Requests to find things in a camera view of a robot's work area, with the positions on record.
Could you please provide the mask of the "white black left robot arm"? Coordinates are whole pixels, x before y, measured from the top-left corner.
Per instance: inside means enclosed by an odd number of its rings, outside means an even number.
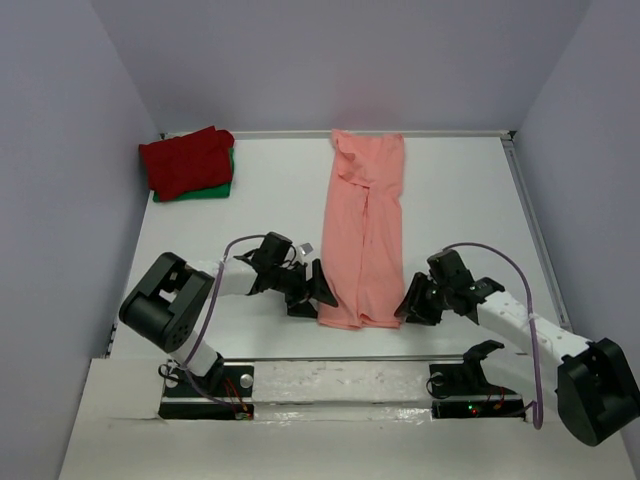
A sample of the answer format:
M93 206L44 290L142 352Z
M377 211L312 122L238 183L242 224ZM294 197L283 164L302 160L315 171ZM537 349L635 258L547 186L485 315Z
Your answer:
M305 261L310 252L276 232L248 235L232 240L210 273L165 252L125 298L118 319L167 354L195 392L218 402L224 358L205 340L217 300L275 291L289 316L315 319L316 304L339 303L321 261Z

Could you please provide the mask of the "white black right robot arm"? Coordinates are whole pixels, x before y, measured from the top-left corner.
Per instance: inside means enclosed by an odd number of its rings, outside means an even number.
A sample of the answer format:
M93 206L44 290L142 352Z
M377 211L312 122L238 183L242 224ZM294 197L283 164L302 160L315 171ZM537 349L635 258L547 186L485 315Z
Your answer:
M542 376L551 372L558 416L581 443L597 446L638 419L639 387L617 343L590 340L537 315L529 286L520 303L499 282L474 278L454 246L430 256L427 265L427 273L414 274L396 317L435 326L451 311L529 355L534 395L517 416L530 415L534 428L542 428Z

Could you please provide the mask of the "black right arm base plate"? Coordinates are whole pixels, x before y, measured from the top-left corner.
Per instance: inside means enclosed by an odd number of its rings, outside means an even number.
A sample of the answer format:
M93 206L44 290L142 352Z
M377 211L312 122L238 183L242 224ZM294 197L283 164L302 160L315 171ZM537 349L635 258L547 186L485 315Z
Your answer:
M437 420L526 417L522 396L487 381L480 365L436 363L429 366L425 388Z

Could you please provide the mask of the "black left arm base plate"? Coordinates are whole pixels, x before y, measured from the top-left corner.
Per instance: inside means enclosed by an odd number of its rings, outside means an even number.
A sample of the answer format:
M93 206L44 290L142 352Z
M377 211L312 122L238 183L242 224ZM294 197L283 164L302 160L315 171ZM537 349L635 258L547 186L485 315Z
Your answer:
M251 421L254 419L254 365L231 362L210 392L173 361L161 364L163 381L158 415L164 420Z

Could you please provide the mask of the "salmon pink t-shirt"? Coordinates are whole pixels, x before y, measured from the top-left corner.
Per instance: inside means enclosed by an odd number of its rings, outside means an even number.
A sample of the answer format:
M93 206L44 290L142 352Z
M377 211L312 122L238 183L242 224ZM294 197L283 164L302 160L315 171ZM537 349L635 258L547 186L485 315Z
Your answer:
M331 133L334 160L321 240L321 263L336 307L318 322L359 330L397 328L405 294L403 193L405 143L400 134Z

